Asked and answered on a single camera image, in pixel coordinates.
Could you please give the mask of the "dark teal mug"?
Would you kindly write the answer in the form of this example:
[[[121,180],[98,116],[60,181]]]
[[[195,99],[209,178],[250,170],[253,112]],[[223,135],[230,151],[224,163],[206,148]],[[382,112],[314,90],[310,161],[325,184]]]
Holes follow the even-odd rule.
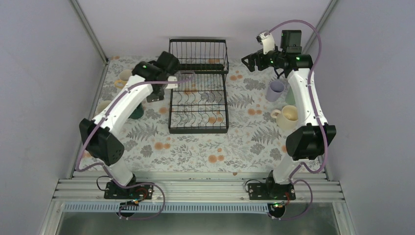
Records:
[[[134,109],[134,111],[130,114],[130,119],[140,119],[144,115],[144,109],[142,104]]]

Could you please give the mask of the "lavender plastic cup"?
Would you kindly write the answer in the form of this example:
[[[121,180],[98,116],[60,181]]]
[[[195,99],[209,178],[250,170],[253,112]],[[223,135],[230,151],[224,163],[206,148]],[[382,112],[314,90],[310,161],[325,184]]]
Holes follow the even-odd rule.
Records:
[[[266,100],[268,102],[277,101],[285,90],[285,85],[279,79],[270,82],[266,92]]]

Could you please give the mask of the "yellow mug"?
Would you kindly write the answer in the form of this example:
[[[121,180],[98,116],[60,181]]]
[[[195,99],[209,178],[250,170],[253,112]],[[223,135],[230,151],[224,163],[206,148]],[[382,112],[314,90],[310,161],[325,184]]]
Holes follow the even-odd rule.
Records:
[[[118,89],[122,89],[127,84],[131,75],[132,75],[132,70],[123,70],[118,75],[118,80],[114,82],[114,86]]]

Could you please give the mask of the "cream ribbed mug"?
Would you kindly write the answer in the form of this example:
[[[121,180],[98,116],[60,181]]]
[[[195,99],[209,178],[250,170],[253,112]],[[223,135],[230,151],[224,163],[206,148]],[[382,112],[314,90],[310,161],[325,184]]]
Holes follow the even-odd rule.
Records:
[[[298,122],[298,111],[293,105],[284,106],[281,110],[275,109],[270,116],[276,120],[277,126],[283,130],[291,130]]]

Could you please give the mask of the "light green plastic cup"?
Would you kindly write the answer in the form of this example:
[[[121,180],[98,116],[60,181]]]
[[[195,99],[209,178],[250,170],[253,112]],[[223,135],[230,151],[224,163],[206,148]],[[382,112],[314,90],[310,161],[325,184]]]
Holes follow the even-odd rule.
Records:
[[[288,89],[288,92],[287,92],[287,94],[286,94],[286,98],[285,98],[285,102],[288,104],[288,105],[293,105],[293,106],[295,106],[295,97],[294,97],[294,93],[293,93],[293,90],[292,90],[292,88],[290,87],[289,89]]]

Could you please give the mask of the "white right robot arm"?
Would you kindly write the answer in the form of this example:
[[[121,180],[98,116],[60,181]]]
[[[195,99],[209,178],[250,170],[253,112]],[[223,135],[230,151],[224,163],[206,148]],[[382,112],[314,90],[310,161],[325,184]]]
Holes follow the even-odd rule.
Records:
[[[291,184],[292,176],[301,166],[327,153],[336,135],[336,127],[330,125],[322,112],[316,94],[314,62],[309,54],[302,53],[301,31],[284,30],[280,47],[269,31],[261,32],[257,41],[263,48],[242,58],[242,63],[253,72],[268,67],[282,69],[293,91],[298,112],[299,127],[286,139],[288,157],[272,170],[265,183],[265,193],[270,199],[278,199]]]

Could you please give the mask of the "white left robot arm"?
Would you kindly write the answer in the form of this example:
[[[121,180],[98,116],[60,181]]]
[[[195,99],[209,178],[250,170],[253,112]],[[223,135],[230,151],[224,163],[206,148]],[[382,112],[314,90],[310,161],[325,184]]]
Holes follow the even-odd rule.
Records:
[[[163,51],[153,61],[139,62],[132,70],[126,85],[110,104],[93,119],[79,123],[82,147],[78,154],[75,170],[83,172],[80,161],[85,151],[98,160],[92,166],[102,166],[110,179],[117,185],[123,198],[136,193],[134,174],[122,159],[124,145],[118,139],[122,126],[134,110],[144,101],[161,101],[164,90],[177,87],[176,73],[180,62],[171,53]]]

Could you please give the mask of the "floral table mat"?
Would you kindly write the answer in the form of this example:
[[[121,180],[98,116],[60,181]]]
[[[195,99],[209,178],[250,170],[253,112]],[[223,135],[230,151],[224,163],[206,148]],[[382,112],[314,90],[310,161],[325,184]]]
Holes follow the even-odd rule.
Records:
[[[123,158],[133,171],[268,172],[287,156],[288,132],[270,113],[285,106],[265,98],[272,69],[249,72],[230,61],[226,77],[229,129],[224,134],[171,134],[171,90],[163,101],[143,102],[144,115],[129,119],[119,133]]]

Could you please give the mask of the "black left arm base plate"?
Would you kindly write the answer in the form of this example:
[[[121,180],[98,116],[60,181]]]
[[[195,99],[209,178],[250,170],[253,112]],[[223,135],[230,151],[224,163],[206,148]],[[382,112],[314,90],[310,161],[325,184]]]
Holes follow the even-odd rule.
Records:
[[[143,185],[135,188],[120,188],[114,182],[110,181],[106,184],[104,191],[104,199],[122,199],[122,200],[150,200],[154,187],[151,185]]]

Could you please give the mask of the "aluminium front rail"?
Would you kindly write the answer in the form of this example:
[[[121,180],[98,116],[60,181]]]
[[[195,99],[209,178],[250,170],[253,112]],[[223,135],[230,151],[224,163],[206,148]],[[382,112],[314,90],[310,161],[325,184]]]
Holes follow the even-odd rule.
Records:
[[[105,184],[100,171],[75,172],[68,179],[60,179],[49,204],[41,234],[59,232],[62,214],[66,211],[110,212],[118,200],[105,199],[97,186]],[[164,212],[258,212],[269,200],[255,201],[243,189],[247,180],[261,180],[264,172],[144,172],[135,173],[138,181],[152,182],[156,189],[146,205],[158,212],[162,204]],[[334,210],[335,222],[342,235],[353,235],[351,217],[338,181],[330,180],[324,172],[296,173],[296,198],[291,204],[311,202],[328,203]]]

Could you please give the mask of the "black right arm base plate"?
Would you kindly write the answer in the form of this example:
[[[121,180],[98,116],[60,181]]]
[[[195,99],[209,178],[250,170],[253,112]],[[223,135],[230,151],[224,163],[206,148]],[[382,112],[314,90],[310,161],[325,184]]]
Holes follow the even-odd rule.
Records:
[[[248,194],[250,200],[296,200],[292,184],[249,183]]]

